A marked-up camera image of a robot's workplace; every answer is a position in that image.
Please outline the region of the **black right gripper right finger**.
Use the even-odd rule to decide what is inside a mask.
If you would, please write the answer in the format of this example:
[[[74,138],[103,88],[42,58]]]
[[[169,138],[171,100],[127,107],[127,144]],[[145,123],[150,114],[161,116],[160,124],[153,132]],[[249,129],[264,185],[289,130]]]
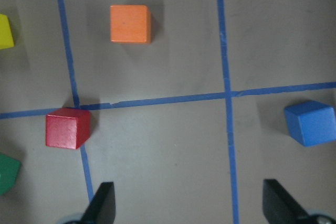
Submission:
[[[311,223],[310,215],[276,179],[264,179],[263,214],[268,223]]]

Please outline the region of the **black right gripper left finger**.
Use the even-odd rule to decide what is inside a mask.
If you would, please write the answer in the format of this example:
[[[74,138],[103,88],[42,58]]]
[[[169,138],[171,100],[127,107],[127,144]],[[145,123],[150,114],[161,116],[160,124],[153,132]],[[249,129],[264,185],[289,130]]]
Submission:
[[[81,217],[81,223],[114,223],[116,218],[115,203],[114,183],[101,183]]]

